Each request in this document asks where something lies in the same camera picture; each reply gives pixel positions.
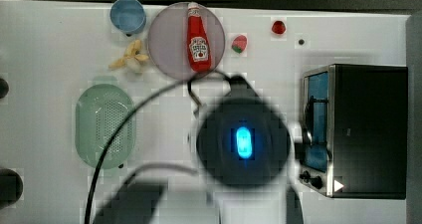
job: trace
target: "oven knob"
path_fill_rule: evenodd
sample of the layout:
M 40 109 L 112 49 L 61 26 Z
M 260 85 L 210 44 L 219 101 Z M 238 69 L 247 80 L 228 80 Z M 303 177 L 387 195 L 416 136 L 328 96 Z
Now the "oven knob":
M 311 185 L 316 189 L 322 188 L 322 179 L 319 176 L 310 178 Z
M 304 171 L 304 173 L 299 175 L 299 178 L 305 183 L 308 183 L 310 181 L 311 175 L 307 171 Z

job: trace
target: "black panel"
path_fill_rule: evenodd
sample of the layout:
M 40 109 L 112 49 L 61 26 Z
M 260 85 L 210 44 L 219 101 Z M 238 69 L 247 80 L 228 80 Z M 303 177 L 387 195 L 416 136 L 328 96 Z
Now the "black panel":
M 336 66 L 334 197 L 404 198 L 407 69 Z

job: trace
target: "green basket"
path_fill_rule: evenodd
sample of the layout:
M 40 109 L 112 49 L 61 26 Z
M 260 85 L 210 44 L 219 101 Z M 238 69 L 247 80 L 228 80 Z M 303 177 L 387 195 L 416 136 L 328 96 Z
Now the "green basket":
M 96 167 L 112 133 L 133 109 L 133 101 L 122 89 L 113 85 L 97 84 L 87 89 L 76 107 L 76 148 L 81 159 Z M 103 169 L 123 164 L 134 147 L 136 121 L 133 117 L 112 142 L 103 162 Z

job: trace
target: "black cable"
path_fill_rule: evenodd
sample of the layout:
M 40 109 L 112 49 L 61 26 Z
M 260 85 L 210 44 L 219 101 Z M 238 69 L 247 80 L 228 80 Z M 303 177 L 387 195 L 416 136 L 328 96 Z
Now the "black cable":
M 178 172 L 184 172 L 191 176 L 198 174 L 198 171 L 195 168 L 186 167 L 180 164 L 165 163 L 165 162 L 151 162 L 151 163 L 145 163 L 139 166 L 135 171 L 132 172 L 132 174 L 124 181 L 123 184 L 128 185 L 136 177 L 136 175 L 139 172 L 146 171 L 149 169 L 170 169 L 170 170 L 175 170 Z
M 223 79 L 224 79 L 224 81 L 226 81 L 226 82 L 229 82 L 230 81 L 230 78 L 225 73 L 220 72 L 218 70 L 214 70 L 214 73 L 219 74 L 220 76 L 222 76 Z M 202 107 L 202 103 L 199 100 L 198 96 L 196 96 L 196 94 L 193 93 L 193 91 L 192 91 L 192 83 L 193 82 L 195 82 L 195 81 L 189 81 L 187 83 L 187 92 L 189 93 L 189 96 L 192 99 L 192 101 L 196 103 L 197 109 L 199 109 L 200 107 Z
M 108 149 L 111 147 L 112 142 L 115 140 L 115 138 L 118 136 L 118 133 L 123 129 L 124 125 L 133 117 L 134 114 L 136 114 L 142 107 L 144 107 L 146 104 L 148 104 L 149 102 L 151 102 L 152 100 L 154 100 L 155 98 L 161 96 L 162 94 L 171 91 L 185 83 L 192 83 L 193 81 L 197 81 L 200 79 L 203 79 L 204 77 L 208 76 L 209 74 L 213 73 L 215 71 L 209 71 L 206 73 L 197 73 L 195 74 L 192 78 L 190 78 L 189 80 L 185 81 L 178 81 L 173 83 L 172 85 L 169 85 L 165 88 L 162 88 L 160 90 L 158 90 L 157 92 L 155 92 L 154 94 L 152 94 L 151 96 L 149 96 L 146 100 L 144 100 L 143 102 L 139 103 L 133 110 L 131 110 L 127 116 L 124 118 L 124 120 L 118 125 L 118 127 L 115 129 L 115 131 L 113 132 L 112 136 L 110 137 L 110 139 L 108 140 L 108 142 L 105 145 L 105 148 L 102 152 L 102 155 L 100 156 L 99 162 L 97 163 L 96 166 L 96 170 L 94 172 L 94 176 L 93 176 L 93 180 L 91 182 L 91 188 L 90 188 L 90 193 L 88 195 L 88 200 L 87 200 L 87 208 L 85 211 L 85 224 L 90 224 L 90 219 L 91 219 L 91 210 L 93 207 L 93 199 L 94 199 L 94 193 L 96 191 L 96 187 L 97 187 L 97 180 L 99 179 L 99 175 L 100 175 L 100 171 L 101 171 L 101 167 L 103 165 L 103 162 L 106 158 L 106 153 L 108 151 Z

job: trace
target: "ketchup label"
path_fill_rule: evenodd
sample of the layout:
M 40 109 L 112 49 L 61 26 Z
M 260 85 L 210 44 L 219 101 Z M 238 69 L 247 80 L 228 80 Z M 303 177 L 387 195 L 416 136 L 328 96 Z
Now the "ketchup label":
M 208 60 L 208 45 L 204 38 L 194 37 L 190 40 L 190 52 L 194 62 Z

